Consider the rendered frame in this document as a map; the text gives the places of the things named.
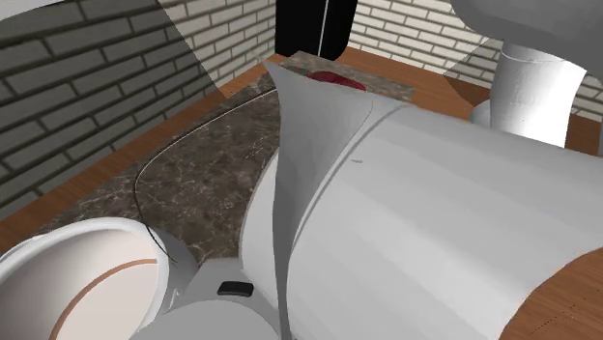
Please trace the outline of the brown marbled robot stand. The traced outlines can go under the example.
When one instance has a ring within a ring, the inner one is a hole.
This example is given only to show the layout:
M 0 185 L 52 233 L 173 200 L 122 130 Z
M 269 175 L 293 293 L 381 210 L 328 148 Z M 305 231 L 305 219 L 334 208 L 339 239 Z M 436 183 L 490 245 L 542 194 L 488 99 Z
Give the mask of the brown marbled robot stand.
M 126 217 L 182 241 L 198 264 L 235 257 L 244 212 L 278 145 L 279 114 L 269 74 L 40 228 Z

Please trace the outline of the black upright box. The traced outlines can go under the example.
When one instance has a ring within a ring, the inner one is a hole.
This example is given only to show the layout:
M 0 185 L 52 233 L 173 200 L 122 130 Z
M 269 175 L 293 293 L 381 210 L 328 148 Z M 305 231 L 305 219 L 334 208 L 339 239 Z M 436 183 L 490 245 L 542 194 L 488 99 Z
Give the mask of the black upright box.
M 336 60 L 351 33 L 358 0 L 276 0 L 275 53 Z

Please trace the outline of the white pedestal sink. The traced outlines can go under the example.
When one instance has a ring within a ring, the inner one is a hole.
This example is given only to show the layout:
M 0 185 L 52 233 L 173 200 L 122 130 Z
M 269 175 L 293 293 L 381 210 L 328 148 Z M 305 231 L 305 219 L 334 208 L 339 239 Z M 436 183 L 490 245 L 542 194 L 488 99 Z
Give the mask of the white pedestal sink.
M 603 81 L 603 0 L 450 0 L 478 34 L 502 41 L 475 123 L 562 147 L 586 74 Z

